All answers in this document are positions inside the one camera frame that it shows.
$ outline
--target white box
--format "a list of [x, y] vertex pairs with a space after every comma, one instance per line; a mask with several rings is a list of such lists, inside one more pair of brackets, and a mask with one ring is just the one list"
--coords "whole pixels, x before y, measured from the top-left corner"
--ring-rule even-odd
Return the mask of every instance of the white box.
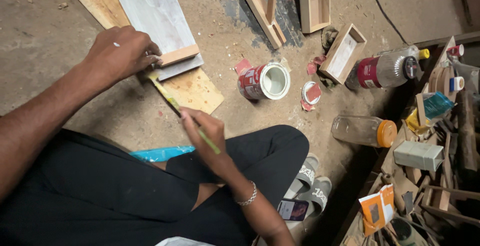
[[394, 151], [396, 164], [436, 171], [444, 160], [444, 148], [427, 143], [404, 141]]

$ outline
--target paintbrush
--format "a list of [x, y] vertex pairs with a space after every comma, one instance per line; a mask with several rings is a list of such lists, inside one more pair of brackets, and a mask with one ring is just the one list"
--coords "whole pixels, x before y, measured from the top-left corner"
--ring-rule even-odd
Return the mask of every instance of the paintbrush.
[[[160, 82], [157, 79], [158, 77], [159, 77], [159, 75], [155, 71], [152, 71], [148, 74], [148, 78], [153, 82], [153, 84], [160, 91], [162, 96], [166, 99], [167, 102], [169, 102], [172, 105], [173, 108], [175, 108], [175, 111], [176, 111], [177, 115], [181, 116], [180, 115], [180, 105], [178, 104], [177, 100], [175, 100], [175, 98], [173, 98], [173, 96], [171, 96], [171, 94], [162, 86], [162, 84], [160, 84]], [[205, 133], [200, 128], [198, 128], [198, 134], [208, 144], [208, 146], [210, 146], [213, 149], [215, 154], [220, 154], [220, 152], [221, 152], [220, 149], [213, 143], [212, 140], [210, 140], [205, 135]]]

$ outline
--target black cable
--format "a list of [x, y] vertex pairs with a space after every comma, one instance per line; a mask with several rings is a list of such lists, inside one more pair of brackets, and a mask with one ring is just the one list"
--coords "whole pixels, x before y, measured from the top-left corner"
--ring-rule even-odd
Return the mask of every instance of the black cable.
[[388, 18], [387, 14], [385, 13], [384, 9], [382, 8], [380, 2], [378, 0], [375, 0], [377, 1], [377, 4], [378, 4], [378, 7], [380, 8], [380, 11], [381, 13], [383, 14], [383, 16], [385, 16], [385, 18], [387, 19], [388, 23], [390, 23], [390, 25], [392, 25], [393, 29], [398, 33], [398, 35], [400, 36], [400, 38], [402, 39], [402, 41], [405, 43], [405, 44], [408, 44], [407, 41], [405, 41], [405, 39], [403, 38], [402, 34], [399, 32], [399, 30], [395, 27], [395, 25], [393, 25], [393, 22]]

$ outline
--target orange packet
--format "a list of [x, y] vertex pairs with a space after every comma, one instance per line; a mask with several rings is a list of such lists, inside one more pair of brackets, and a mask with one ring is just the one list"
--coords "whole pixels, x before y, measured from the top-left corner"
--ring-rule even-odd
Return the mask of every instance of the orange packet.
[[359, 199], [363, 210], [363, 230], [367, 237], [393, 219], [393, 185], [385, 185], [376, 194]]

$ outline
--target plastic bottle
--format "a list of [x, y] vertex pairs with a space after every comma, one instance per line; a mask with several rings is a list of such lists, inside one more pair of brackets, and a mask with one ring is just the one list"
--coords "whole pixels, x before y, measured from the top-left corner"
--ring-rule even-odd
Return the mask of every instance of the plastic bottle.
[[428, 59], [430, 57], [430, 51], [428, 49], [422, 49], [420, 50], [417, 46], [411, 45], [407, 47], [401, 47], [401, 48], [396, 48], [392, 50], [386, 50], [386, 51], [381, 51], [377, 55], [384, 55], [384, 54], [390, 54], [392, 56], [414, 56], [415, 59], [418, 60], [423, 60], [423, 59]]
[[332, 134], [350, 143], [389, 148], [397, 137], [397, 126], [377, 117], [339, 115], [333, 120]]
[[363, 87], [393, 88], [403, 85], [417, 75], [418, 62], [413, 56], [396, 56], [394, 53], [365, 58], [354, 65], [345, 84], [352, 90]]

